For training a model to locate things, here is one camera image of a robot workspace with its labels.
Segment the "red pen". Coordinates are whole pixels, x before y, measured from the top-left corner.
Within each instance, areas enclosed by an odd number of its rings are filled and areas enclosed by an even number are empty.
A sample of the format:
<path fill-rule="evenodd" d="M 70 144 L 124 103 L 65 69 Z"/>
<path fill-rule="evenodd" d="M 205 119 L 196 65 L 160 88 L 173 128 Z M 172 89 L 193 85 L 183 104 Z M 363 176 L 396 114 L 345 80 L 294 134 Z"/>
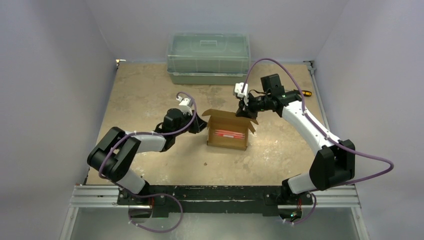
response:
<path fill-rule="evenodd" d="M 215 136 L 219 136 L 219 137 L 226 137 L 226 138 L 237 138 L 237 139 L 243 139 L 245 138 L 244 134 L 227 134 L 227 133 L 220 133 L 217 132 L 214 134 Z"/>
<path fill-rule="evenodd" d="M 215 130 L 215 133 L 216 134 L 223 134 L 223 135 L 245 135 L 242 132 L 227 131 L 227 130 L 222 130 L 222 129 Z"/>
<path fill-rule="evenodd" d="M 232 139 L 245 139 L 244 135 L 227 135 L 227 134 L 222 134 L 222 135 L 216 135 L 217 137 L 223 137 L 223 138 L 232 138 Z"/>

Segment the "brown cardboard box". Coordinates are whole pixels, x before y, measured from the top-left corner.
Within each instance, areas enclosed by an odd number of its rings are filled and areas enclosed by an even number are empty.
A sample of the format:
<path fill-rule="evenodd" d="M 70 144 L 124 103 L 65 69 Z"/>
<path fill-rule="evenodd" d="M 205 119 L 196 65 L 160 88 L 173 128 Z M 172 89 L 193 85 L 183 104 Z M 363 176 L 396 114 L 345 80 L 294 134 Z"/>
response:
<path fill-rule="evenodd" d="M 209 117 L 206 144 L 218 148 L 245 151 L 248 148 L 249 134 L 256 131 L 253 124 L 259 124 L 255 119 L 238 117 L 234 112 L 212 108 L 204 111 L 202 116 Z"/>

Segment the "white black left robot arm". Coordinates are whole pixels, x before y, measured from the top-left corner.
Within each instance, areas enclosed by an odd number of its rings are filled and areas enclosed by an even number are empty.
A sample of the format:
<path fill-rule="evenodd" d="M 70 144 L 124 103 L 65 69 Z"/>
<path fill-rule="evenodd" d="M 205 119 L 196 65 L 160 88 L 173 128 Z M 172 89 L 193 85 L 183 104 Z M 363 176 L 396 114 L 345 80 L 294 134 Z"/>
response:
<path fill-rule="evenodd" d="M 176 142 L 176 137 L 189 132 L 198 134 L 207 126 L 194 110 L 184 112 L 171 108 L 163 121 L 152 132 L 126 132 L 112 127 L 87 157 L 87 164 L 98 173 L 123 189 L 138 205 L 146 203 L 150 185 L 131 170 L 136 154 L 166 152 Z"/>

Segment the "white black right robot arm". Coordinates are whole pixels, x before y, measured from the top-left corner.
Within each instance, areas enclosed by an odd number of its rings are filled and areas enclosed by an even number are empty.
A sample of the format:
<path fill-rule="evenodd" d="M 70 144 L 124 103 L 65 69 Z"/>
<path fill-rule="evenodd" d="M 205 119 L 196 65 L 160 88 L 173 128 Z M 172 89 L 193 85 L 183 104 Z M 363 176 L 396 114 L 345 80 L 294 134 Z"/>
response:
<path fill-rule="evenodd" d="M 239 99 L 237 117 L 256 119 L 259 112 L 273 111 L 290 123 L 315 153 L 306 173 L 282 181 L 280 196 L 288 204 L 294 203 L 305 192 L 324 191 L 351 180 L 355 176 L 355 145 L 340 140 L 329 132 L 308 109 L 303 106 L 298 90 L 285 91 L 278 74 L 261 79 L 262 92 L 253 96 L 247 84 L 236 83 L 233 95 Z"/>

